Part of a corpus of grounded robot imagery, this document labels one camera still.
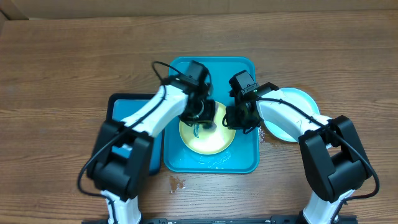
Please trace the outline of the green scrub sponge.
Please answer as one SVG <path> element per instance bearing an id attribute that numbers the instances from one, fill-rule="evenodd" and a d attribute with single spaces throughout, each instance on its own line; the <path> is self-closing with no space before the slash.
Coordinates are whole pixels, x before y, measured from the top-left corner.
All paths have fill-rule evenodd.
<path id="1" fill-rule="evenodd" d="M 214 130 L 217 128 L 217 125 L 212 122 L 212 123 L 206 123 L 206 124 L 201 124 L 200 125 L 204 130 Z"/>

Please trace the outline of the light blue plate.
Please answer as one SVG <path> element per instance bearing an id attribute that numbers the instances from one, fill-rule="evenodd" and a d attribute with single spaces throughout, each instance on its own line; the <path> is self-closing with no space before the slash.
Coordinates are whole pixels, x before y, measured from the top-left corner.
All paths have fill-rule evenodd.
<path id="1" fill-rule="evenodd" d="M 280 89 L 285 96 L 288 98 L 291 98 L 294 101 L 298 102 L 298 107 L 306 112 L 307 114 L 310 113 L 316 113 L 320 114 L 320 110 L 318 108 L 317 103 L 315 100 L 306 92 L 297 89 L 297 88 L 281 88 Z M 288 133 L 283 131 L 281 128 L 276 126 L 274 123 L 270 121 L 265 121 L 264 122 L 265 127 L 268 129 L 268 131 L 276 138 L 287 141 L 287 142 L 296 142 L 296 140 L 290 136 Z"/>

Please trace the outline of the yellow-green plate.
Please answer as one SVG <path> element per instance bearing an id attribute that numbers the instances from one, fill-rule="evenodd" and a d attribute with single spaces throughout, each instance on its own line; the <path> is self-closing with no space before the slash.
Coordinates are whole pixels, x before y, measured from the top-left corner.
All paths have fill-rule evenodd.
<path id="1" fill-rule="evenodd" d="M 179 133 L 184 144 L 194 152 L 204 155 L 217 154 L 224 151 L 235 137 L 236 131 L 223 126 L 226 107 L 216 102 L 216 113 L 213 124 L 205 129 L 204 125 L 188 126 L 179 122 Z"/>

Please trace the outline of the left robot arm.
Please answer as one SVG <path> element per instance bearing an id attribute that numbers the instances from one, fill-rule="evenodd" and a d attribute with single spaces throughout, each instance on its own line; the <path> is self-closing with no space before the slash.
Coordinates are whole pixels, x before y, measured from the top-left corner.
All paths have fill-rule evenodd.
<path id="1" fill-rule="evenodd" d="M 158 92 L 137 112 L 121 121 L 107 119 L 92 155 L 81 168 L 100 191 L 109 212 L 107 223 L 140 223 L 137 196 L 149 175 L 156 137 L 174 119 L 188 126 L 213 123 L 216 103 L 208 99 L 211 75 L 191 61 L 186 72 L 160 79 Z"/>

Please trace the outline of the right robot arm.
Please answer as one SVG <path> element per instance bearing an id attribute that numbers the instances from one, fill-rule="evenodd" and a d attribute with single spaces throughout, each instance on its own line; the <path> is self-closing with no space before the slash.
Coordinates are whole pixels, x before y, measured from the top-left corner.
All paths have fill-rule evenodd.
<path id="1" fill-rule="evenodd" d="M 262 121 L 278 126 L 300 146 L 310 201 L 295 223 L 357 223 L 356 217 L 340 217 L 354 191 L 376 177 L 352 121 L 331 119 L 306 109 L 302 100 L 286 95 L 272 83 L 259 85 L 245 70 L 229 80 L 234 105 L 228 106 L 223 126 L 252 131 Z"/>

